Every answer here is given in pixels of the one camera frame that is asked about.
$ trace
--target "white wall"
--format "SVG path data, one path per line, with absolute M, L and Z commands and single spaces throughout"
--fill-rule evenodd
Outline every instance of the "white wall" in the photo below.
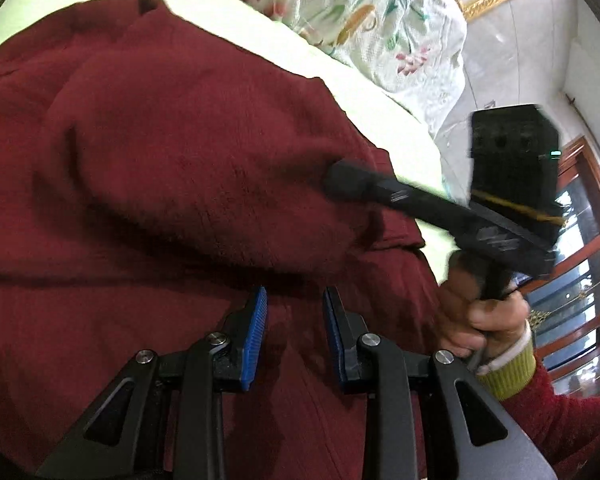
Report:
M 578 35 L 571 44 L 565 92 L 587 121 L 600 146 L 600 22 L 578 0 Z
M 509 0 L 469 22 L 466 87 L 435 139 L 453 197 L 466 195 L 471 177 L 468 117 L 475 110 L 539 104 L 563 144 L 586 131 L 562 92 L 577 33 L 577 0 Z

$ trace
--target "floral fabric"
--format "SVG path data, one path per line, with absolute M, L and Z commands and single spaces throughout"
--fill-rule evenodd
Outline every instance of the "floral fabric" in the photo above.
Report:
M 433 135 L 464 88 L 466 22 L 453 0 L 242 0 L 355 67 Z

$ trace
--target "glass pane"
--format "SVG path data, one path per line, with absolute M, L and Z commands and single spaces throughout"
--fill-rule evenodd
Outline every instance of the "glass pane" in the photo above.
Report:
M 567 184 L 556 200 L 564 206 L 565 221 L 556 244 L 556 263 L 560 263 L 598 236 L 600 228 L 580 177 Z
M 586 336 L 581 337 L 570 345 L 560 348 L 552 354 L 549 354 L 542 360 L 547 370 L 553 370 L 567 364 L 569 361 L 586 354 L 600 344 L 600 327 L 592 330 Z
M 600 250 L 526 299 L 544 317 L 534 327 L 536 348 L 578 329 L 600 314 Z
M 558 395 L 569 394 L 576 397 L 600 395 L 600 355 L 583 367 L 555 380 L 554 391 Z
M 567 345 L 564 348 L 560 348 L 558 351 L 549 354 L 542 360 L 544 367 L 547 370 L 553 370 L 558 366 L 567 364 L 569 361 L 580 357 L 589 350 L 593 350 L 598 342 L 597 332 L 597 330 L 592 330 L 586 336 L 581 337 L 570 345 Z

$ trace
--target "black handle grip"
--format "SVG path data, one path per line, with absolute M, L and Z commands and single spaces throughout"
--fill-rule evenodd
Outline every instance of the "black handle grip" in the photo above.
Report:
M 459 266 L 470 273 L 482 291 L 480 299 L 503 300 L 507 297 L 507 290 L 513 273 L 497 262 L 488 261 L 481 256 L 466 251 L 458 251 L 449 259 L 449 266 Z M 466 362 L 471 372 L 475 372 L 484 359 L 484 349 L 474 352 Z

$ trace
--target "window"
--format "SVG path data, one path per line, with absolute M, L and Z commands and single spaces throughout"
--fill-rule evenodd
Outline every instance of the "window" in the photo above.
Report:
M 555 391 L 589 397 L 600 394 L 600 164 L 584 139 L 565 153 L 556 266 L 549 280 L 527 281 L 521 291 L 532 308 L 536 356 Z

